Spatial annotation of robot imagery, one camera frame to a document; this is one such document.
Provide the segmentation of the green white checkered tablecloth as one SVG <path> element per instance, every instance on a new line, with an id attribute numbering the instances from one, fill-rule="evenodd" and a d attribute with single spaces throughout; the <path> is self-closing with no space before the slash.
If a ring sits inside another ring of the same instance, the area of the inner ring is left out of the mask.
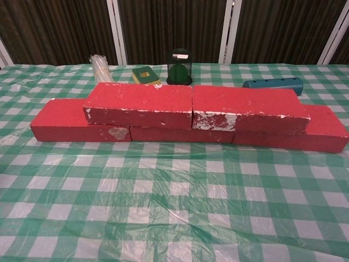
<path id="1" fill-rule="evenodd" d="M 349 145 L 39 142 L 88 64 L 0 70 L 0 262 L 349 262 Z"/>

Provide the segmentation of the blue perforated cylinder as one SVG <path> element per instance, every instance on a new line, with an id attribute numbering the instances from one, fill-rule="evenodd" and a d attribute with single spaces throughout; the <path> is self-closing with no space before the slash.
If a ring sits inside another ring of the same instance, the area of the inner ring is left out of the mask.
<path id="1" fill-rule="evenodd" d="M 303 81 L 300 78 L 279 78 L 279 79 L 259 79 L 247 80 L 243 83 L 245 88 L 281 88 L 292 89 L 297 96 L 300 96 L 303 91 Z"/>

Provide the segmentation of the dark green cylindrical container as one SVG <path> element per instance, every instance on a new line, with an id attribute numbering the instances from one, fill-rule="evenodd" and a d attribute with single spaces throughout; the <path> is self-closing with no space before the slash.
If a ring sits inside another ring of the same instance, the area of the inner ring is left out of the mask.
<path id="1" fill-rule="evenodd" d="M 191 85 L 191 52 L 187 49 L 171 50 L 167 57 L 167 79 L 169 85 Z"/>

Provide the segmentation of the green yellow sponge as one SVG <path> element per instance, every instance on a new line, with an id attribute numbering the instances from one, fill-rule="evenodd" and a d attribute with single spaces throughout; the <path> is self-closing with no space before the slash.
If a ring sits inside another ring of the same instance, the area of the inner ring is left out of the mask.
<path id="1" fill-rule="evenodd" d="M 159 76 L 150 66 L 134 68 L 132 77 L 137 84 L 161 84 Z"/>

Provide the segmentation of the chipped red brick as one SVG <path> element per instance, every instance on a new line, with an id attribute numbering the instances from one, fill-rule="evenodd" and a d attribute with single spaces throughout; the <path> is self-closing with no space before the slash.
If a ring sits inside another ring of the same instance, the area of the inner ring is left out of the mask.
<path id="1" fill-rule="evenodd" d="M 289 89 L 195 86 L 192 109 L 200 130 L 302 134 L 311 120 Z"/>

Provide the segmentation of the bundle of white plastic tubes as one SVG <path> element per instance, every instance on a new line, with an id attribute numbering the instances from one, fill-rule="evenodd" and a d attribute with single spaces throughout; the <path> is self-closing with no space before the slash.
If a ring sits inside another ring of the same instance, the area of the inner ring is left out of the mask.
<path id="1" fill-rule="evenodd" d="M 89 61 L 92 65 L 96 84 L 101 82 L 114 82 L 109 71 L 108 62 L 103 55 L 90 55 Z"/>

